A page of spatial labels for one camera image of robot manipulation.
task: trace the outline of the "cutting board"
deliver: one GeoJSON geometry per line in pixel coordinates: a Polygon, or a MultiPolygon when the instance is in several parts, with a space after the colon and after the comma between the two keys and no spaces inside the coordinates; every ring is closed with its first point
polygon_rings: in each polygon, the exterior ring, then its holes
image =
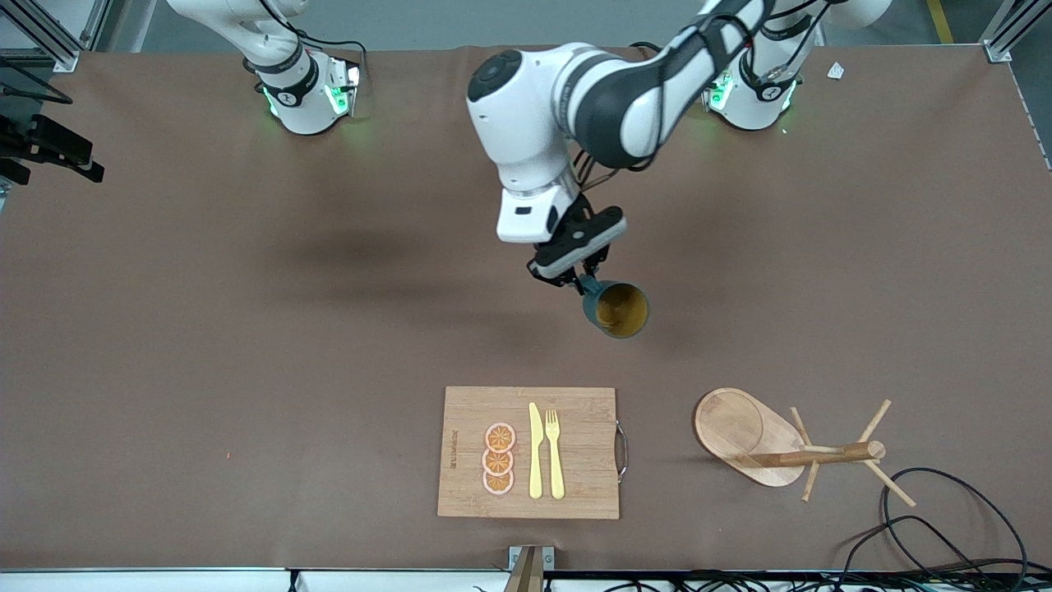
{"type": "Polygon", "coordinates": [[[613,389],[447,387],[439,472],[439,515],[483,518],[620,517],[614,461],[616,408],[613,389]],[[566,496],[551,497],[549,444],[541,445],[544,495],[529,496],[529,404],[559,412],[559,452],[566,496]],[[484,436],[504,422],[515,431],[514,485],[504,495],[482,483],[484,436]]]}

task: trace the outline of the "green led light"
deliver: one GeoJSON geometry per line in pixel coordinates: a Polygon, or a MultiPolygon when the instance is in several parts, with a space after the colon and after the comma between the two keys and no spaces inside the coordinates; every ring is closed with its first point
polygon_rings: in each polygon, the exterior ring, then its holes
{"type": "Polygon", "coordinates": [[[327,84],[325,85],[325,94],[329,98],[329,102],[332,103],[332,110],[337,115],[343,115],[347,113],[347,94],[340,88],[331,88],[327,84]]]}
{"type": "Polygon", "coordinates": [[[267,91],[266,86],[263,87],[263,96],[266,97],[266,102],[270,105],[270,115],[279,117],[278,108],[274,106],[274,99],[270,98],[270,93],[267,91]]]}
{"type": "Polygon", "coordinates": [[[789,102],[792,100],[792,91],[795,89],[796,89],[796,81],[794,80],[793,83],[789,86],[789,89],[786,90],[786,100],[782,102],[782,110],[789,108],[789,102]]]}
{"type": "Polygon", "coordinates": [[[734,89],[734,78],[728,72],[724,72],[720,80],[714,83],[712,93],[709,95],[709,107],[720,110],[727,105],[727,98],[734,89]]]}

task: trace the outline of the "brown table surface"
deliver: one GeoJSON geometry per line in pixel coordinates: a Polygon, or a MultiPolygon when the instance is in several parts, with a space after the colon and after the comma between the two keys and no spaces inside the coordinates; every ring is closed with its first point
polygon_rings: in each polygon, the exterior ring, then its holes
{"type": "MultiPolygon", "coordinates": [[[[59,79],[76,103],[47,113],[106,178],[35,166],[0,216],[0,565],[465,568],[550,544],[564,568],[842,566],[879,484],[827,467],[805,505],[803,479],[714,461],[691,411],[724,386],[829,445],[893,400],[883,467],[970,481],[1050,559],[1052,182],[1007,65],[820,48],[773,128],[690,114],[592,191],[630,219],[602,277],[652,304],[616,342],[494,234],[463,99],[493,50],[370,56],[372,117],[318,137],[282,130],[234,54],[86,55],[59,79]],[[438,517],[447,385],[615,387],[622,518],[438,517]]],[[[968,553],[1015,553],[914,477],[968,553]]],[[[877,539],[855,567],[907,565],[877,539]]]]}

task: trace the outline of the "metal handle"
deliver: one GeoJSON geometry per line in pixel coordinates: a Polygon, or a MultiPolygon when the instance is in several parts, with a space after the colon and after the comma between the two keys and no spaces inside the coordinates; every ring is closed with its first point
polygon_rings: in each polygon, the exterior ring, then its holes
{"type": "Polygon", "coordinates": [[[618,472],[618,483],[620,484],[621,479],[625,478],[625,471],[628,470],[628,436],[625,435],[625,429],[621,427],[620,420],[614,421],[613,425],[618,429],[618,433],[614,434],[613,440],[616,441],[618,434],[621,434],[621,458],[625,463],[621,471],[618,472]]]}

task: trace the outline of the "cutting board handle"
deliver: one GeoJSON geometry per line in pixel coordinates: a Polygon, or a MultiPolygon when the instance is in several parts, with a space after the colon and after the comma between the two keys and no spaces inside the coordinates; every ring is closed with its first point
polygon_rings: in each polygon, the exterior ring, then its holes
{"type": "MultiPolygon", "coordinates": [[[[628,436],[625,435],[625,429],[622,428],[620,420],[614,420],[613,425],[618,429],[618,432],[613,435],[613,442],[616,443],[619,441],[618,436],[619,435],[621,436],[620,441],[621,441],[622,466],[621,466],[621,471],[618,472],[618,483],[620,484],[621,479],[625,478],[625,471],[628,470],[628,436]]],[[[613,457],[614,457],[614,463],[616,463],[618,454],[614,453],[613,457]]]]}

